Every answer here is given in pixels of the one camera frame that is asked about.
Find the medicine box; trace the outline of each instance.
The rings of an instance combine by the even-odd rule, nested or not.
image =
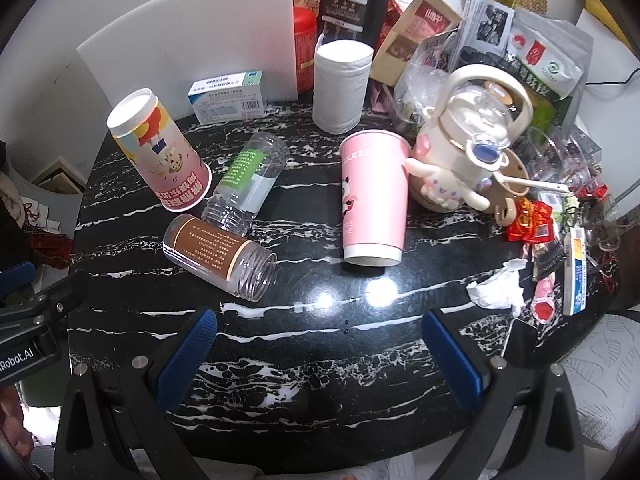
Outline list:
[[[584,310],[587,301],[587,257],[584,229],[571,227],[564,236],[564,302],[562,313],[572,316]]]
[[[266,93],[262,70],[196,81],[188,97],[200,124],[264,117]]]

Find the cartoon paper can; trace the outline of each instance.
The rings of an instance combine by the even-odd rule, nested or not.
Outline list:
[[[107,127],[169,211],[186,211],[206,195],[211,170],[149,88],[120,101],[109,114]]]

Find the cardboard box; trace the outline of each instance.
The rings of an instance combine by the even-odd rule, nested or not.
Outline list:
[[[458,26],[460,16],[442,0],[414,0],[393,26],[371,65],[370,78],[396,86],[425,38]]]
[[[200,124],[264,117],[266,95],[262,70],[196,81],[188,97]]]
[[[564,235],[564,301],[562,313],[572,316],[587,305],[587,256],[584,229],[571,227]]]

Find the blue gripper pad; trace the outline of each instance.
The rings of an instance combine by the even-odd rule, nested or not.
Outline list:
[[[0,298],[31,283],[36,277],[36,268],[31,262],[23,262],[0,272]]]
[[[158,375],[156,406],[161,411],[176,410],[180,406],[217,332],[216,314],[212,310],[204,311]]]
[[[453,336],[436,315],[422,317],[422,339],[442,371],[460,408],[477,412],[482,408],[482,378]]]

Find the toilet paper roll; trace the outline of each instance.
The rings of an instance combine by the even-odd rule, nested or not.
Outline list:
[[[360,122],[373,49],[359,41],[321,45],[314,58],[314,123],[343,134]]]

